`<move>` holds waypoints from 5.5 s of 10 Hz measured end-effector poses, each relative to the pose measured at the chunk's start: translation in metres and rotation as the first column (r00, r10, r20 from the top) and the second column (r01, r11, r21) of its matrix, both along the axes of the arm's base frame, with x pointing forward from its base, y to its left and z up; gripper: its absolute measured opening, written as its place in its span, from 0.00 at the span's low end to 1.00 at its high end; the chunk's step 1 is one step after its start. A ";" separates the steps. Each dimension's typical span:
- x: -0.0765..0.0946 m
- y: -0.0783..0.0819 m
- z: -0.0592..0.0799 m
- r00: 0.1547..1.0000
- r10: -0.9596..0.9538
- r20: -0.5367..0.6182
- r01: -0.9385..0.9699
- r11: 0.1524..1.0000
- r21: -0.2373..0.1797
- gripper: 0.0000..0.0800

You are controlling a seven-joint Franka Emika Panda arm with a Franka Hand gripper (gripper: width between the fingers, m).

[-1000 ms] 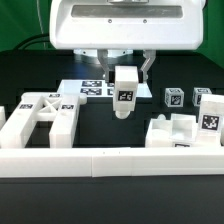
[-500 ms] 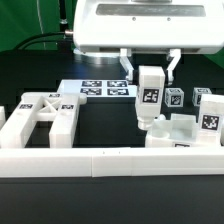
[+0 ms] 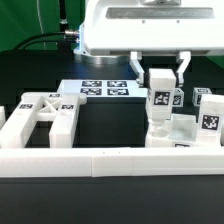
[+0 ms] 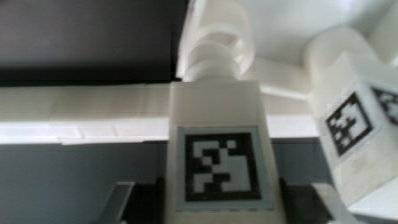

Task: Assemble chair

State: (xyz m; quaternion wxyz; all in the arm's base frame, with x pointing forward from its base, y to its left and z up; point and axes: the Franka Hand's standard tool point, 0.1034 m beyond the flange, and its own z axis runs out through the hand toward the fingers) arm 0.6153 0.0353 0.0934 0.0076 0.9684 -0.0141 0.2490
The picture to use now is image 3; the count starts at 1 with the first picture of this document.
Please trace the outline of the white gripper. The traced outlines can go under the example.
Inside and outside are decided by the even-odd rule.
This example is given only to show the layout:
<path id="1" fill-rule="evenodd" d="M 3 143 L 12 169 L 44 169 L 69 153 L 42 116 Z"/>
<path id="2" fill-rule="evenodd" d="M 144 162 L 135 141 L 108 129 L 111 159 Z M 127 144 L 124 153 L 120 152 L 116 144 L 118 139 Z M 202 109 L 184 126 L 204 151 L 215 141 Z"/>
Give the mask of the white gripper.
<path id="1" fill-rule="evenodd" d="M 179 52 L 176 76 L 182 87 L 191 54 L 224 55 L 224 0 L 89 0 L 83 41 L 92 55 L 130 53 L 140 87 L 142 54 Z"/>

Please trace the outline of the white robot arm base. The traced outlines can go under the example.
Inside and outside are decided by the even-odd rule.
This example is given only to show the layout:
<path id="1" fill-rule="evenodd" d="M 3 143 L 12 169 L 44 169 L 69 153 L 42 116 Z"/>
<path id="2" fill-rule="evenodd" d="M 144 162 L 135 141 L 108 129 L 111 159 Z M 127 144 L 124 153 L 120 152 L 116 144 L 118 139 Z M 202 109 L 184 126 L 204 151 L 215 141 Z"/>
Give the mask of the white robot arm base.
<path id="1" fill-rule="evenodd" d="M 78 46 L 73 50 L 75 60 L 82 63 L 94 65 L 117 65 L 127 63 L 129 58 L 127 56 L 92 56 L 84 47 L 84 29 L 79 29 Z"/>

